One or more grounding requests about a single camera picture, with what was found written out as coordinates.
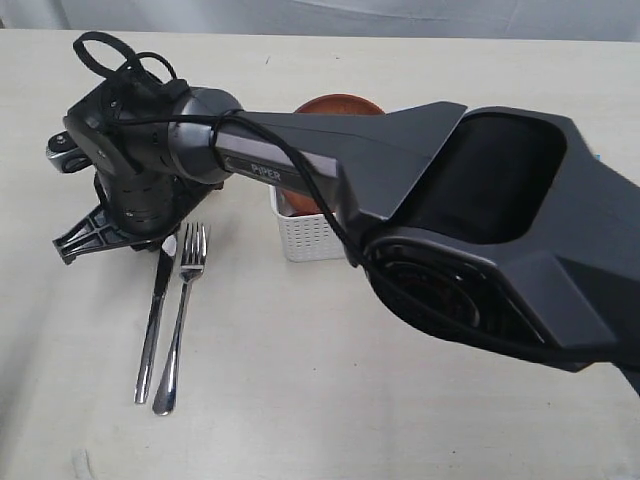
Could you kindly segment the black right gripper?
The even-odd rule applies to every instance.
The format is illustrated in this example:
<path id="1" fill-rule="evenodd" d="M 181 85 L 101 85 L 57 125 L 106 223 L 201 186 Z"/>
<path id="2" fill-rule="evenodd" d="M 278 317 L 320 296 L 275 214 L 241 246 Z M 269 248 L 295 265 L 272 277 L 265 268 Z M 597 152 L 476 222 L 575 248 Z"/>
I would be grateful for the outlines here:
<path id="1" fill-rule="evenodd" d="M 118 248 L 159 249 L 164 239 L 177 232 L 182 221 L 223 184 L 200 184 L 161 173 L 117 180 L 98 172 L 94 188 L 99 204 L 53 240 L 66 264 L 81 255 Z"/>

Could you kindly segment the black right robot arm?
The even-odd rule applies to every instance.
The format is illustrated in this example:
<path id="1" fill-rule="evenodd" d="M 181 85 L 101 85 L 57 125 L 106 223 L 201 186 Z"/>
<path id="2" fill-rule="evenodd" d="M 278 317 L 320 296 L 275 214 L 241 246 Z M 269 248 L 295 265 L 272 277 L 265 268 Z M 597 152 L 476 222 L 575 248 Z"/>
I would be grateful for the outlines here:
<path id="1" fill-rule="evenodd" d="M 411 327 L 639 382 L 639 188 L 566 117 L 435 102 L 383 115 L 250 112 L 219 89 L 102 84 L 63 119 L 96 171 L 100 241 L 148 243 L 241 175 L 310 195 Z"/>

